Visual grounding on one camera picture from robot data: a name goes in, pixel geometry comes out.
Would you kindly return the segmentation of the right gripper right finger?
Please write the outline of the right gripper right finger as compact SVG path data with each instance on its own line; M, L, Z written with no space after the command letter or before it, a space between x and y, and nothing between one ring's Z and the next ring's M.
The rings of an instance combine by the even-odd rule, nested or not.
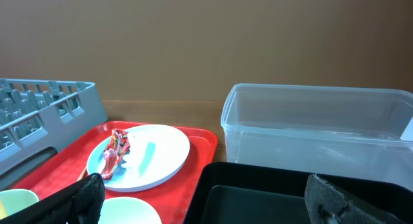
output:
M404 223L316 174L307 179L304 200L311 224Z

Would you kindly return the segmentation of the white napkin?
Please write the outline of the white napkin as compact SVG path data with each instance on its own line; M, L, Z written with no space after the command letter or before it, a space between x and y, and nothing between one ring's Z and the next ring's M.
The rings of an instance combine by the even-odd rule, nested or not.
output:
M129 152L124 155L122 167L131 177L138 178L142 176L149 167L154 153L156 144L149 141L147 137L138 135L129 135L130 143Z

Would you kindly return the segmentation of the green bowl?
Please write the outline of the green bowl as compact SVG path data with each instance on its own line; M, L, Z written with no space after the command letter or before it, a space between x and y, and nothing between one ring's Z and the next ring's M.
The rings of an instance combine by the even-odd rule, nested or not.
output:
M31 190L19 188L1 191L1 219L11 216L38 201L37 194Z

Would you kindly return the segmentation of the wooden chopstick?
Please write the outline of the wooden chopstick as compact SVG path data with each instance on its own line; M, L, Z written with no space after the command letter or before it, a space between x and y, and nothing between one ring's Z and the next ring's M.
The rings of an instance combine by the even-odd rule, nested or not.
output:
M79 175L79 177L77 178L77 181L80 181L81 179L83 179L85 176L87 175L87 168L84 168L81 172L81 174Z

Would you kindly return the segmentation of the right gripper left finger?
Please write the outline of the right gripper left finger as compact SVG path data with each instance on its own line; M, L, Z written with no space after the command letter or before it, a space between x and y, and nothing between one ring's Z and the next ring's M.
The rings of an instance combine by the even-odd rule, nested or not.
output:
M1 220L1 224L98 224L105 186L93 173Z

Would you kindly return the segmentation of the light blue bowl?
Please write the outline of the light blue bowl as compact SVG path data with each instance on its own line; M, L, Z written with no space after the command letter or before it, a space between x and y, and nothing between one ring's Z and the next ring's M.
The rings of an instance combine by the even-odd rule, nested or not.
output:
M162 224L156 210L147 202L132 198L106 199L100 213L99 224Z

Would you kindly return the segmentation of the red snack wrapper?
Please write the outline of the red snack wrapper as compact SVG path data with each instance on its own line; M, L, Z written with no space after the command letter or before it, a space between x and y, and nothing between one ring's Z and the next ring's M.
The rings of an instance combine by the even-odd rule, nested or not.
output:
M123 156L129 151L130 143L128 132L120 129L113 129L109 138L109 143L103 151L105 166L101 171L103 180L110 180L114 175L118 165L123 160Z

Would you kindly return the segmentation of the white round plate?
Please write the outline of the white round plate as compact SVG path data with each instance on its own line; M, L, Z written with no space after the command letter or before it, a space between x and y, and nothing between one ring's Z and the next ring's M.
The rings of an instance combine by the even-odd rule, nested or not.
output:
M138 177L131 177L122 167L122 160L118 165L112 179L104 180L105 188L115 192L139 192L156 187L174 176L184 165L189 152L190 142L187 136L175 127L167 125L141 125L137 127L120 129L129 135L147 137L156 144L154 157L146 172ZM110 135L100 142L89 155L86 168L89 174L99 173L105 166L103 151L109 143Z

